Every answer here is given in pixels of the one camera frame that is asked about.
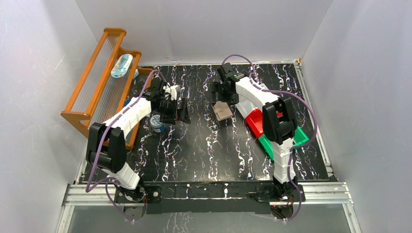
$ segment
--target purple cable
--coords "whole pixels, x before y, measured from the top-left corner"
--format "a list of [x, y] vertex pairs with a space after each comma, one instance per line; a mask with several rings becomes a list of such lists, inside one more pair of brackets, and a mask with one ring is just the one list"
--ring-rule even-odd
[[96, 157], [95, 157], [95, 159], [94, 159], [94, 161], [93, 161], [93, 166], [92, 166], [92, 169], [91, 169], [91, 172], [90, 172], [90, 176], [89, 176], [89, 179], [88, 179], [87, 185], [86, 185], [86, 192], [88, 193], [88, 192], [90, 192], [93, 188], [95, 188], [98, 184], [100, 184], [100, 183], [102, 183], [102, 182], [104, 182], [104, 181], [107, 181], [105, 187], [106, 187], [106, 194], [107, 194], [107, 196], [109, 197], [110, 202], [117, 208], [117, 210], [118, 210], [119, 212], [121, 212], [121, 213], [126, 217], [126, 219], [128, 219], [128, 220], [130, 220], [130, 221], [132, 221], [132, 222], [134, 222], [134, 219], [132, 219], [131, 217], [129, 217], [128, 215], [126, 215], [126, 214], [120, 209], [120, 207], [118, 207], [118, 206], [116, 205], [116, 203], [112, 200], [112, 198], [111, 198], [110, 195], [109, 195], [107, 186], [108, 186], [109, 183], [115, 184], [114, 181], [115, 181], [116, 178], [114, 178], [114, 177], [106, 177], [106, 178], [103, 178], [103, 179], [97, 181], [92, 187], [90, 187], [90, 185], [91, 185], [91, 181], [93, 180], [93, 176], [94, 176], [94, 173], [95, 173], [96, 168], [97, 168], [97, 161], [99, 160], [100, 152], [102, 151], [104, 139], [106, 138], [107, 133], [109, 132], [109, 130], [110, 130], [110, 128], [113, 126], [113, 124], [114, 124], [116, 121], [118, 121], [118, 120], [120, 119], [120, 117], [121, 117], [123, 114], [125, 114], [125, 113], [130, 109], [130, 107], [133, 107], [133, 106], [140, 100], [140, 98], [141, 98], [142, 95], [143, 95], [143, 92], [146, 90], [146, 87], [147, 87], [147, 84], [149, 83], [150, 78], [153, 76], [153, 74], [154, 74], [155, 72], [157, 72], [158, 74], [160, 74], [161, 79], [162, 79], [164, 82], [167, 83], [165, 77], [163, 76], [163, 74], [162, 74], [159, 70], [155, 70], [155, 69], [152, 70], [152, 71], [150, 72], [150, 74], [147, 76], [146, 82], [144, 83], [143, 88], [142, 88], [142, 91], [140, 92], [139, 97], [137, 98], [137, 100], [136, 100], [135, 102], [133, 102], [132, 104], [130, 104], [129, 107], [127, 107], [125, 110], [123, 110], [122, 113], [119, 114], [119, 115], [106, 127], [106, 129], [105, 129], [104, 132], [103, 132], [102, 139], [100, 140], [99, 147], [97, 148]]
[[[245, 56], [242, 56], [242, 55], [239, 55], [239, 54], [229, 55], [229, 56], [227, 56], [227, 57], [223, 60], [222, 65], [226, 62], [226, 60], [227, 60], [228, 58], [233, 57], [233, 56], [241, 57], [241, 58], [245, 59], [246, 61], [248, 61], [249, 64], [250, 64], [250, 66], [251, 66], [252, 69], [253, 69], [253, 74], [255, 75], [255, 77], [257, 77], [258, 74], [256, 73], [255, 66], [254, 66], [254, 65], [252, 64], [252, 62], [251, 62], [249, 59], [247, 59]], [[312, 118], [313, 118], [313, 135], [312, 135], [312, 137], [309, 139], [309, 141], [307, 141], [306, 143], [304, 143], [304, 144], [302, 144], [302, 145], [298, 145], [298, 146], [291, 147], [291, 155], [289, 156], [289, 161], [288, 161], [288, 179], [289, 179], [289, 181], [291, 182], [291, 184], [296, 188], [296, 190], [297, 190], [297, 192], [298, 192], [298, 194], [299, 194], [299, 206], [298, 206], [296, 212], [295, 212], [290, 218], [287, 219], [287, 220], [291, 220], [291, 219], [294, 219], [294, 218], [298, 215], [298, 213], [299, 213], [299, 211], [300, 211], [300, 208], [301, 208], [301, 206], [302, 206], [302, 194], [300, 193], [300, 189], [299, 189], [299, 187], [293, 182], [293, 180], [291, 179], [291, 163], [292, 163], [292, 158], [293, 158], [293, 156], [292, 156], [292, 155], [293, 155], [293, 150], [294, 150], [294, 149], [299, 149], [299, 148], [302, 148], [302, 147], [305, 147], [305, 146], [309, 146], [309, 145], [316, 139], [316, 135], [317, 135], [317, 133], [318, 133], [318, 121], [316, 120], [315, 113], [313, 112], [313, 109], [311, 108], [311, 106], [310, 106], [306, 101], [304, 101], [302, 98], [300, 98], [298, 95], [296, 95], [296, 94], [294, 94], [294, 93], [292, 93], [292, 92], [289, 92], [289, 91], [278, 91], [278, 90], [266, 90], [266, 89], [263, 89], [261, 86], [258, 86], [258, 85], [256, 85], [256, 84], [253, 83], [252, 74], [249, 75], [249, 81], [250, 81], [250, 83], [252, 84], [252, 86], [256, 87], [257, 89], [259, 89], [259, 90], [261, 90], [261, 91], [263, 91], [263, 92], [278, 93], [278, 94], [283, 94], [283, 95], [289, 95], [289, 96], [292, 96], [292, 97], [296, 98], [298, 101], [302, 102], [302, 103], [305, 105], [305, 107], [309, 110], [309, 112], [310, 112], [310, 114], [312, 115]]]

